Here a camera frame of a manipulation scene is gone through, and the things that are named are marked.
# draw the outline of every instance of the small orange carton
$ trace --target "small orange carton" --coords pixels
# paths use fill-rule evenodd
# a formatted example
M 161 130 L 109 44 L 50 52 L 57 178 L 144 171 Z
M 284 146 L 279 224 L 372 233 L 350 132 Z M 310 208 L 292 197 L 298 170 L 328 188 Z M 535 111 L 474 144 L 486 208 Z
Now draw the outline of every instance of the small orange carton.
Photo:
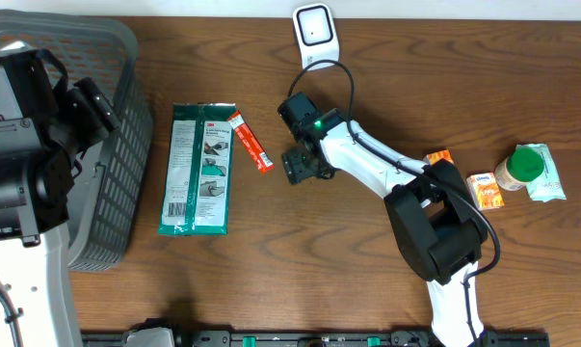
M 423 161 L 430 164 L 430 165 L 433 165 L 440 159 L 446 159 L 446 160 L 450 161 L 451 164 L 455 164 L 455 163 L 453 163 L 453 158 L 451 157 L 451 152 L 449 152 L 448 149 L 437 151 L 436 153 L 432 153 L 432 154 L 427 154 L 427 156 L 425 157 L 425 159 L 423 159 Z
M 504 201 L 493 173 L 473 174 L 467 178 L 467 185 L 474 203 L 480 210 L 504 206 Z

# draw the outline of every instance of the wood grain surface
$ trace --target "wood grain surface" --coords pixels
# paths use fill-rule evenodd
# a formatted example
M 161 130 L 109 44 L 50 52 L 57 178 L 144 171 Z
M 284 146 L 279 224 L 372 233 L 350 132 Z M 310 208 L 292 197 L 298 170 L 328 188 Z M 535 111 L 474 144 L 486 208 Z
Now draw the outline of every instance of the wood grain surface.
M 347 174 L 290 186 L 293 139 L 277 114 L 300 70 L 289 19 L 120 18 L 140 42 L 137 72 L 155 117 L 133 236 L 120 266 L 71 273 L 81 328 L 121 331 L 165 316 L 190 328 L 391 330 L 428 327 L 425 282 L 400 256 L 382 201 Z M 502 259 L 478 278 L 492 329 L 541 330 L 581 346 L 581 23 L 337 20 L 357 84 L 355 117 L 406 155 L 449 148 L 464 176 L 516 144 L 546 143 L 568 199 L 504 192 L 486 212 Z M 298 85 L 345 108 L 338 69 Z M 235 102 L 277 168 L 235 143 L 228 236 L 158 236 L 172 104 Z M 484 246 L 485 265 L 492 245 Z

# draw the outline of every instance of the red packet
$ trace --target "red packet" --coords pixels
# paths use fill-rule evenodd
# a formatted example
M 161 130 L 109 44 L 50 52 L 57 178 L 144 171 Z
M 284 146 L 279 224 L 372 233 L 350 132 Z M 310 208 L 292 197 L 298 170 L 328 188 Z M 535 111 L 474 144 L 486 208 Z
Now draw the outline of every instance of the red packet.
M 263 174 L 272 170 L 275 165 L 273 165 L 273 162 L 269 159 L 267 153 L 264 152 L 264 149 L 262 149 L 258 140 L 253 136 L 251 129 L 243 120 L 241 113 L 236 111 L 232 116 L 230 116 L 228 122 L 234 129 L 234 132 L 238 135 L 239 139 L 241 139 L 245 149 L 250 153 L 251 159 L 258 167 L 258 170 Z

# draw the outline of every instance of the white wall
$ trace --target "white wall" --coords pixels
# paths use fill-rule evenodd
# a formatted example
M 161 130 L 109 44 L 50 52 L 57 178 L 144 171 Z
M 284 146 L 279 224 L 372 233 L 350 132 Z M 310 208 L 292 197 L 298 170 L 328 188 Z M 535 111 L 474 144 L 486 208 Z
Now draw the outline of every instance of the white wall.
M 289 17 L 317 0 L 0 0 L 0 9 L 96 15 Z M 328 0 L 337 18 L 581 20 L 581 0 Z

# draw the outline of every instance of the green lid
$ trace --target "green lid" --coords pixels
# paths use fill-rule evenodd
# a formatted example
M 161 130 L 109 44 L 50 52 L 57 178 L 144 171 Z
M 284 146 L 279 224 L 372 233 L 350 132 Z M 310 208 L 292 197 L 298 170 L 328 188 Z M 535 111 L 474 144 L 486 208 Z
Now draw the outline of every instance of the green lid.
M 544 162 L 542 157 L 531 148 L 522 147 L 509 157 L 506 168 L 514 179 L 532 182 L 542 174 Z

